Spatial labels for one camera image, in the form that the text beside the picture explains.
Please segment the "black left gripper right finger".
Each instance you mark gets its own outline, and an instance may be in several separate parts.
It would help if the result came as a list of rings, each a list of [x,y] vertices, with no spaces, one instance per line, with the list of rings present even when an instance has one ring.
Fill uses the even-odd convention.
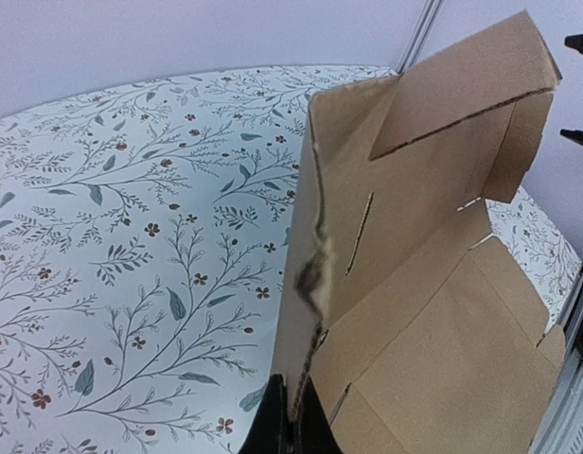
[[[298,454],[342,454],[331,431],[318,393],[308,379],[295,421],[295,452]]]

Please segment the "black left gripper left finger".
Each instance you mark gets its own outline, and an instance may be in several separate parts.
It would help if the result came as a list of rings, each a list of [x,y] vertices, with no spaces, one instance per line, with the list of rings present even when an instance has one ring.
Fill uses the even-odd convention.
[[[239,454],[284,454],[288,450],[289,420],[284,377],[271,375],[254,421]]]

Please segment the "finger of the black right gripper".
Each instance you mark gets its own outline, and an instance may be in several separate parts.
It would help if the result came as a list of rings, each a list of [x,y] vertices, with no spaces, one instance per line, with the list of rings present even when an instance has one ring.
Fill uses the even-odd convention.
[[[560,135],[583,147],[583,131],[561,129]]]
[[[583,55],[583,34],[566,36],[564,39],[564,45]]]

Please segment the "brown cardboard box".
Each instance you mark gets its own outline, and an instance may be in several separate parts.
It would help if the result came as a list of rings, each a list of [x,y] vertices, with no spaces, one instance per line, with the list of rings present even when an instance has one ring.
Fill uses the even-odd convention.
[[[525,453],[565,336],[504,244],[557,66],[519,12],[406,73],[316,93],[272,370],[346,453]]]

